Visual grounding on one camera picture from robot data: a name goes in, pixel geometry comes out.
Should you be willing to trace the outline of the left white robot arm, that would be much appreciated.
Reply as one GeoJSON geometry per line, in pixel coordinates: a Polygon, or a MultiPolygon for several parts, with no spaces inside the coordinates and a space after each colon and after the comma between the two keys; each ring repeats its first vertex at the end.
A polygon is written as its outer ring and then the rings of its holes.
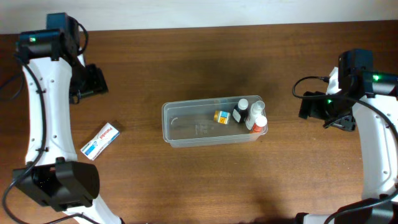
{"type": "Polygon", "coordinates": [[[23,32],[17,46],[29,92],[30,141],[12,186],[79,223],[121,223],[100,196],[96,166],[79,162],[73,145],[70,105],[108,91],[102,71],[84,62],[78,29],[23,32]]]}

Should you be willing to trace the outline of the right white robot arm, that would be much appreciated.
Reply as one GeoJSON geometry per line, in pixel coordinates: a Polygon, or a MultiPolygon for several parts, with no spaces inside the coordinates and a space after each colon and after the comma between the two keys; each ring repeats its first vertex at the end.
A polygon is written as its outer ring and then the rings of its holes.
{"type": "Polygon", "coordinates": [[[362,199],[330,215],[299,213],[295,223],[397,223],[397,75],[377,72],[322,77],[326,92],[300,95],[301,118],[359,131],[362,199]]]}

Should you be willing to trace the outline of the dark bottle white cap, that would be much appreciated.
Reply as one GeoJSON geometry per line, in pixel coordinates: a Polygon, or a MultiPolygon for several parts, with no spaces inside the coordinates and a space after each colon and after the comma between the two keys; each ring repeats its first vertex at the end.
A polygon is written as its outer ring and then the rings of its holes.
{"type": "Polygon", "coordinates": [[[237,123],[245,122],[248,116],[248,106],[249,102],[245,98],[240,99],[238,104],[235,105],[232,116],[237,123]]]}

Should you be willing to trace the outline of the white spray bottle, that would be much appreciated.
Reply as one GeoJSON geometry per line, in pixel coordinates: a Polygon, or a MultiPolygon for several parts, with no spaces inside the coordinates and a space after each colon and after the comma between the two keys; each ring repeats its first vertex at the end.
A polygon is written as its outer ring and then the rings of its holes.
{"type": "Polygon", "coordinates": [[[259,115],[263,115],[263,110],[265,108],[265,103],[263,101],[256,101],[253,103],[249,109],[249,114],[246,119],[246,127],[248,130],[252,130],[252,127],[254,126],[254,123],[256,121],[256,118],[259,115]]]}

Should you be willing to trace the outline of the orange tube white cap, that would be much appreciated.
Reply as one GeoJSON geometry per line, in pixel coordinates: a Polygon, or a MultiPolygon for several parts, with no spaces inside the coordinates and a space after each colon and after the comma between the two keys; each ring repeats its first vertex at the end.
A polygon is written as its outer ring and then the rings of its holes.
{"type": "Polygon", "coordinates": [[[250,131],[251,134],[256,134],[262,132],[262,130],[267,125],[267,118],[263,115],[259,115],[256,117],[254,125],[250,131]]]}

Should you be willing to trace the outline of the white red medicine box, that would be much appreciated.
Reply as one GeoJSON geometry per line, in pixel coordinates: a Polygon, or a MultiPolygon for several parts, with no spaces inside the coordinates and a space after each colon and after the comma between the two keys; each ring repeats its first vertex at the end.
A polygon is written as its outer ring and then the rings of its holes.
{"type": "Polygon", "coordinates": [[[80,151],[91,161],[95,160],[103,150],[112,143],[120,132],[110,123],[106,123],[97,135],[85,144],[80,151]]]}

